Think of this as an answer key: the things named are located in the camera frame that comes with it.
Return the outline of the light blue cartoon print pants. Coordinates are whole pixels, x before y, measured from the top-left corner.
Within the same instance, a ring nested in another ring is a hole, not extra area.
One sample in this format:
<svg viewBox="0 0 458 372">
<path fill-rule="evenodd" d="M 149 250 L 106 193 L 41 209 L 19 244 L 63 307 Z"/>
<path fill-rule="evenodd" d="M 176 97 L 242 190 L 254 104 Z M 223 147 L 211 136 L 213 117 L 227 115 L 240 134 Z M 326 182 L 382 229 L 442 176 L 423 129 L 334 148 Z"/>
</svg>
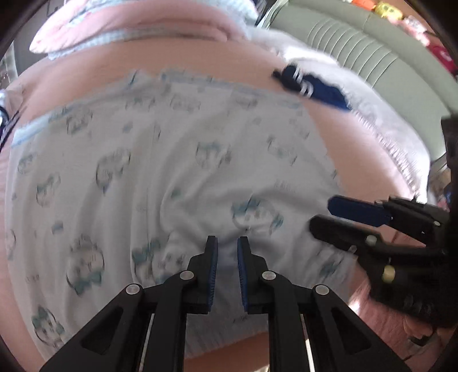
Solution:
<svg viewBox="0 0 458 372">
<path fill-rule="evenodd" d="M 240 236 L 292 283 L 348 298 L 353 260 L 307 227 L 338 192 L 298 98 L 137 72 L 15 131 L 6 252 L 25 326 L 50 358 L 129 284 L 186 269 L 208 236 L 214 304 L 189 322 L 190 357 L 266 330 L 241 304 Z"/>
</svg>

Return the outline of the navy blue striped socks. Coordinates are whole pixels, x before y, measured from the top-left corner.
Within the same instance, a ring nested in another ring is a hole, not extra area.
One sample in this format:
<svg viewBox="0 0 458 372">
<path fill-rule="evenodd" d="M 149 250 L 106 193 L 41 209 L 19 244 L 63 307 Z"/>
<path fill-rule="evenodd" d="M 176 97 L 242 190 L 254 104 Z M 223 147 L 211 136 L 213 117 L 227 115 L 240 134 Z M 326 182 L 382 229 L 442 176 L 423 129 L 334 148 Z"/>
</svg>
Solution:
<svg viewBox="0 0 458 372">
<path fill-rule="evenodd" d="M 272 77 L 279 81 L 287 91 L 303 98 L 344 111 L 352 109 L 339 88 L 325 83 L 313 74 L 304 73 L 296 64 L 289 64 L 282 70 L 274 70 Z"/>
</svg>

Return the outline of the green padded headboard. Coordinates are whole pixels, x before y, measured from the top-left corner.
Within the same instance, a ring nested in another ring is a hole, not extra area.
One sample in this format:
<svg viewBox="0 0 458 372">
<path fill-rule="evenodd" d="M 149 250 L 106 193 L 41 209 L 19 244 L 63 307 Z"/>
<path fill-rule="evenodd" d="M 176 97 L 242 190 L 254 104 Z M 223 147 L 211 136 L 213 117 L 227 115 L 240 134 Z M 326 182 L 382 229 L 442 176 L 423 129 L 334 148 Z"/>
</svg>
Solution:
<svg viewBox="0 0 458 372">
<path fill-rule="evenodd" d="M 419 41 L 343 1 L 278 1 L 261 24 L 332 55 L 415 129 L 431 160 L 444 155 L 441 119 L 457 112 L 457 82 Z"/>
</svg>

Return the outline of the yellow plush toy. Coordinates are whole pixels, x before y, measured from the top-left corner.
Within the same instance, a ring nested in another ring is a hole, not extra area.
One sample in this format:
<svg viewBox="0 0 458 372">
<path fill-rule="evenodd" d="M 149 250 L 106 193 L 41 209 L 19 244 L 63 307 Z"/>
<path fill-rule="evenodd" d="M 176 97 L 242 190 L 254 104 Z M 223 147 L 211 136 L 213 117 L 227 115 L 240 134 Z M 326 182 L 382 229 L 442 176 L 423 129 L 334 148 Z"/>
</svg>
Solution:
<svg viewBox="0 0 458 372">
<path fill-rule="evenodd" d="M 397 20 L 404 16 L 400 9 L 384 1 L 379 1 L 373 8 L 373 12 L 384 19 Z"/>
</svg>

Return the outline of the orange plush toy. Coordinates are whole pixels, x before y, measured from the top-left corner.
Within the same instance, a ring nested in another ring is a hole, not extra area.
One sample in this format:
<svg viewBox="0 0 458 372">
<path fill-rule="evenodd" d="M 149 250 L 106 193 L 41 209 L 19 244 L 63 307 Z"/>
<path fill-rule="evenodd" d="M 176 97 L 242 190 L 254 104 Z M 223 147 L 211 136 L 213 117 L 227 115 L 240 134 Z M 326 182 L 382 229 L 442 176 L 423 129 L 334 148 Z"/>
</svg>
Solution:
<svg viewBox="0 0 458 372">
<path fill-rule="evenodd" d="M 376 2 L 373 0 L 352 0 L 352 4 L 369 11 L 376 6 Z"/>
</svg>

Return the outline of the navy white striped garment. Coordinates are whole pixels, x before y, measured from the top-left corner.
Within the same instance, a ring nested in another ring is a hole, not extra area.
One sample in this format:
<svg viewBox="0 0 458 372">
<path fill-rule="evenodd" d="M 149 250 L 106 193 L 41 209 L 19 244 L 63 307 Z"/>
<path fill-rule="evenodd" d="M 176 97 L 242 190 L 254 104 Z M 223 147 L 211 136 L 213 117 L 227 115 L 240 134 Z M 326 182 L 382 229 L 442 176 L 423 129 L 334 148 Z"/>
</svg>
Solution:
<svg viewBox="0 0 458 372">
<path fill-rule="evenodd" d="M 21 92 L 1 89 L 1 150 L 3 150 L 12 129 L 19 120 L 19 110 L 23 104 Z"/>
</svg>

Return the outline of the pink folded quilt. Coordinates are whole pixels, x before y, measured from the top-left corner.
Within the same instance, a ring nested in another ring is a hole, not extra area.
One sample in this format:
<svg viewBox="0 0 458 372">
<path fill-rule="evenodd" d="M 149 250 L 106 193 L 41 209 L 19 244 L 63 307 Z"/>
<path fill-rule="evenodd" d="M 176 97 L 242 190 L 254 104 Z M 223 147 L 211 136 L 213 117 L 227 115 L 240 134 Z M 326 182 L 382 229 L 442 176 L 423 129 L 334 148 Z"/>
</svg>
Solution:
<svg viewBox="0 0 458 372">
<path fill-rule="evenodd" d="M 54 59 L 151 36 L 239 41 L 257 19 L 253 1 L 69 1 L 40 27 L 29 51 Z"/>
</svg>

